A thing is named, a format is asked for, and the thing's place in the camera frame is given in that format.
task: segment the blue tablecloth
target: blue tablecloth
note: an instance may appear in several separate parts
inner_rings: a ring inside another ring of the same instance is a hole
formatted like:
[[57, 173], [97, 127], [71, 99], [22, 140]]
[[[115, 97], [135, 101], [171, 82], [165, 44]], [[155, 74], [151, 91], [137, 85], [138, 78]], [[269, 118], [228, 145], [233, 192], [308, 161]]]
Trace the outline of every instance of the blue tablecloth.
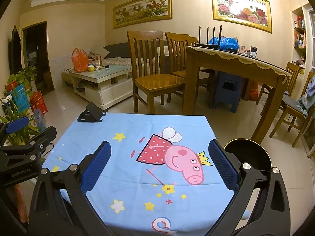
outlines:
[[43, 167], [65, 170], [106, 140], [111, 158], [86, 195], [114, 233], [203, 236], [234, 195], [209, 158], [212, 139], [203, 116], [107, 113], [74, 121]]

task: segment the blue gripper pad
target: blue gripper pad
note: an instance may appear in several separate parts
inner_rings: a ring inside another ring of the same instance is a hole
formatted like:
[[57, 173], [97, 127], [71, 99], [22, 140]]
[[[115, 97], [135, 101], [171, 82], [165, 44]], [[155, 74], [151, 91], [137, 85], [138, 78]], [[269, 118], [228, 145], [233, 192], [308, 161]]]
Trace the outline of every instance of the blue gripper pad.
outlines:
[[214, 140], [209, 143], [209, 155], [226, 187], [236, 193], [239, 188], [238, 174]]
[[81, 191], [86, 192], [93, 189], [97, 180], [99, 179], [103, 169], [105, 168], [109, 158], [111, 157], [111, 145], [103, 141], [103, 143], [97, 148], [93, 160], [85, 169], [81, 177]]
[[29, 123], [27, 117], [23, 117], [13, 121], [7, 125], [7, 129], [5, 130], [8, 134], [13, 134], [16, 131], [21, 130], [22, 128], [26, 127]]

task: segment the metal screw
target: metal screw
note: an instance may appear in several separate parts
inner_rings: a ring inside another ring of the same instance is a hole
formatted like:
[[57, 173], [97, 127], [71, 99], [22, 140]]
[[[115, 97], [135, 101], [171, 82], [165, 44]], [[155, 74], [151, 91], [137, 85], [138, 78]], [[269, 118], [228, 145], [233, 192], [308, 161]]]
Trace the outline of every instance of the metal screw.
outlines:
[[243, 164], [243, 168], [246, 169], [246, 170], [248, 170], [248, 169], [251, 168], [251, 166], [250, 166], [248, 163], [244, 163], [244, 164]]
[[70, 165], [70, 167], [69, 167], [69, 170], [71, 170], [71, 171], [75, 171], [75, 170], [77, 170], [78, 169], [78, 165], [77, 164], [72, 164], [72, 165]]
[[274, 168], [272, 168], [272, 171], [273, 171], [273, 173], [278, 174], [280, 170], [278, 168], [274, 167]]
[[48, 172], [48, 169], [42, 169], [42, 171], [40, 172], [42, 175], [45, 175], [45, 174], [47, 174], [47, 172]]

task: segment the wooden dining table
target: wooden dining table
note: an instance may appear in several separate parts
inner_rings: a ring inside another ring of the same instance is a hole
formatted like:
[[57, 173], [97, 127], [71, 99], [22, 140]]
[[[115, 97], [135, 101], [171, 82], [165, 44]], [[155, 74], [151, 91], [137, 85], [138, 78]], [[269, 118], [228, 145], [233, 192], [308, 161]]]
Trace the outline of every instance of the wooden dining table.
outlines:
[[260, 144], [279, 110], [290, 73], [255, 58], [216, 49], [188, 46], [186, 55], [185, 70], [189, 77], [185, 82], [183, 115], [195, 113], [196, 84], [200, 67], [242, 76], [272, 87], [266, 101], [266, 109], [251, 137], [251, 140]]

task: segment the flower painting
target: flower painting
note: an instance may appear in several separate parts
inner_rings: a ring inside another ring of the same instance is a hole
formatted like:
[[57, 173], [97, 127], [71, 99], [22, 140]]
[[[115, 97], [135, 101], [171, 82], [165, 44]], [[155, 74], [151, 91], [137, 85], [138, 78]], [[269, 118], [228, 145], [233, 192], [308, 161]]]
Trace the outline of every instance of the flower painting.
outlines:
[[113, 27], [172, 19], [172, 0], [133, 0], [113, 9]]
[[272, 33], [270, 3], [266, 0], [212, 0], [213, 19], [238, 23]]

